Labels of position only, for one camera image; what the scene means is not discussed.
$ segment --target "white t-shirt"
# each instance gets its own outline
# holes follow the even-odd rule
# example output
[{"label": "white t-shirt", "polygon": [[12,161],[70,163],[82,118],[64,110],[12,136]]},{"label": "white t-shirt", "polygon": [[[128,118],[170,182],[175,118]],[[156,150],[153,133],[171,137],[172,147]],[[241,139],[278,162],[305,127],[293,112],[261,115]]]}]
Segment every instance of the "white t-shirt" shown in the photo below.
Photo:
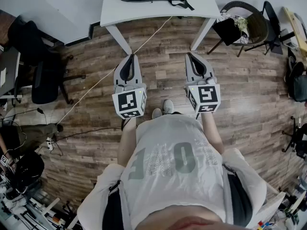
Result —
[{"label": "white t-shirt", "polygon": [[208,208],[225,221],[222,156],[201,124],[165,115],[139,125],[137,147],[121,175],[132,229],[171,205]]}]

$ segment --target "power strip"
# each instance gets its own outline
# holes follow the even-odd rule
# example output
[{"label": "power strip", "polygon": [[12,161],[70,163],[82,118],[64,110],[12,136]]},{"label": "power strip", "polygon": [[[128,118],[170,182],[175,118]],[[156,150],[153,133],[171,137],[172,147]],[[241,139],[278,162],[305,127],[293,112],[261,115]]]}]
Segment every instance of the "power strip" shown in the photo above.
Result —
[{"label": "power strip", "polygon": [[47,138],[47,145],[50,151],[53,150],[53,145],[51,144],[51,138]]}]

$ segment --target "chair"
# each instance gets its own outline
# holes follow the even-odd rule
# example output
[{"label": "chair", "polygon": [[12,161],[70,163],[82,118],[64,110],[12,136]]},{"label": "chair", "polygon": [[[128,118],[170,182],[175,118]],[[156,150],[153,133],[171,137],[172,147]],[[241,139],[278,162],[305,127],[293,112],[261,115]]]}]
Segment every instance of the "chair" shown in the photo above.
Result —
[{"label": "chair", "polygon": [[291,119],[293,120],[293,134],[291,135],[283,131],[283,135],[290,136],[291,141],[286,149],[282,149],[282,152],[287,152],[290,146],[292,148],[295,147],[296,155],[302,159],[305,159],[307,154],[307,140],[303,140],[303,137],[304,135],[307,135],[307,124],[303,124],[302,127],[298,128],[295,123],[295,118],[291,116]]},{"label": "chair", "polygon": [[35,104],[47,104],[57,99],[59,88],[67,104],[69,100],[63,82],[85,78],[85,75],[64,78],[69,59],[61,61],[60,54],[46,47],[33,21],[25,23],[20,16],[11,24],[8,31],[9,44],[14,46],[26,65],[36,67],[32,81],[32,101]]},{"label": "chair", "polygon": [[274,50],[274,48],[276,48],[275,50],[275,53],[279,53],[279,54],[283,54],[283,50],[281,48],[281,42],[280,42],[280,24],[279,24],[279,20],[277,18],[277,15],[272,7],[272,5],[268,2],[268,1],[265,1],[264,4],[263,4],[263,9],[262,9],[262,12],[261,14],[263,15],[264,13],[264,10],[266,11],[267,15],[268,15],[268,20],[266,20],[267,24],[268,24],[268,30],[269,30],[269,33],[268,33],[268,36],[267,38],[264,40],[263,43],[259,44],[259,45],[256,45],[256,46],[253,46],[252,48],[248,48],[245,50],[246,51],[249,51],[251,49],[254,49],[254,48],[258,48],[260,46],[263,46],[263,45],[269,45],[269,47],[267,48],[267,51],[265,52],[264,55],[266,55],[269,50],[271,49],[271,51]]},{"label": "chair", "polygon": [[[241,1],[230,2],[222,8],[221,12],[227,12],[232,8],[242,8],[252,12],[252,14],[246,18],[248,21],[249,38],[252,40],[252,43],[232,44],[235,46],[241,46],[240,52],[237,55],[237,57],[239,57],[245,46],[255,46],[264,42],[264,40],[268,37],[268,26],[263,15],[256,8],[245,2]],[[211,54],[222,42],[223,40],[221,39],[207,54],[208,55]]]}]

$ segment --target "black office chair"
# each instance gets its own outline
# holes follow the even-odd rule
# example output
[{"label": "black office chair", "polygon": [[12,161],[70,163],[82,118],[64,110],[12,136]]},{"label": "black office chair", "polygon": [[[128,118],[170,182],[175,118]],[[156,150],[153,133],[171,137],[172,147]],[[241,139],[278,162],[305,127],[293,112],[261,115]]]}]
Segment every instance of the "black office chair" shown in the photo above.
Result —
[{"label": "black office chair", "polygon": [[279,20],[277,18],[277,15],[276,15],[272,5],[268,1],[265,1],[264,4],[263,4],[263,9],[262,9],[262,12],[261,12],[262,15],[264,13],[264,10],[266,11],[268,18],[269,18],[268,20],[265,19],[267,24],[268,24],[268,30],[269,30],[268,37],[264,40],[264,42],[262,44],[253,46],[252,48],[248,48],[245,51],[249,51],[251,49],[258,48],[258,47],[263,46],[263,45],[265,45],[265,46],[269,45],[269,47],[267,47],[267,51],[265,52],[264,55],[266,55],[269,52],[270,49],[272,50],[272,52],[282,55],[283,50],[282,50],[281,42],[280,42],[280,39],[279,39],[280,38]]},{"label": "black office chair", "polygon": [[293,120],[293,134],[291,135],[283,131],[283,135],[290,136],[291,141],[286,149],[282,149],[282,152],[287,152],[290,146],[292,148],[295,147],[296,155],[305,159],[307,154],[307,140],[303,140],[303,136],[307,135],[307,124],[303,124],[302,127],[298,128],[295,123],[295,118],[291,116],[291,119]]},{"label": "black office chair", "polygon": [[64,78],[68,72],[66,65],[73,56],[63,62],[58,52],[46,47],[36,24],[33,21],[25,23],[20,16],[10,26],[8,38],[9,45],[21,53],[24,64],[36,67],[32,81],[33,103],[46,104],[56,100],[60,88],[66,103],[73,104],[73,100],[68,99],[63,82],[86,77],[78,75]]}]

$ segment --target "wooden floor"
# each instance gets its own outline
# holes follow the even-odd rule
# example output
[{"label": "wooden floor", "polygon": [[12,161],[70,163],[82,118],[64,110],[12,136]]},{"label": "wooden floor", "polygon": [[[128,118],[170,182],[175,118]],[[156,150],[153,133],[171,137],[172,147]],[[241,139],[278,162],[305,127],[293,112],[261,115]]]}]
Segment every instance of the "wooden floor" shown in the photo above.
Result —
[{"label": "wooden floor", "polygon": [[[121,23],[123,33],[135,51],[165,21],[165,18],[144,19]],[[195,116],[183,86],[186,82],[184,55],[198,32],[203,19],[172,18],[137,53],[142,67],[143,82],[147,84],[145,115],[138,123],[149,120],[153,109],[162,108],[165,99],[171,99],[176,111]],[[292,128],[291,115],[301,117],[305,107],[300,107],[287,96],[283,82],[287,50],[284,55],[269,53],[265,47],[236,55],[239,47],[220,45],[211,55],[207,52],[218,42],[219,37],[210,31],[197,49],[197,53],[212,65],[221,85],[222,103],[214,114],[226,148],[240,149],[248,163],[259,175],[276,189],[281,186],[290,153],[282,153],[289,138],[282,135],[283,129]],[[69,76],[86,74],[84,80],[67,82],[70,98],[79,98],[100,78],[108,74],[126,56],[105,28],[95,27],[92,40],[62,48],[63,57],[70,54],[74,59],[68,64]],[[64,132],[60,137],[102,127],[120,127],[112,102],[113,74],[105,78],[62,121]],[[30,92],[17,106],[17,112],[36,108]],[[42,105],[47,122],[56,123],[71,108],[62,95],[56,102]],[[45,123],[39,113],[17,116],[22,125]],[[92,190],[96,177],[104,168],[117,161],[117,148],[121,131],[106,129],[63,139],[58,142],[63,156],[50,154],[46,148],[39,153],[45,162],[43,173],[44,190],[62,202],[78,206]],[[52,153],[60,154],[56,147]],[[287,187],[301,171],[303,160],[295,154],[288,166],[283,187]]]}]

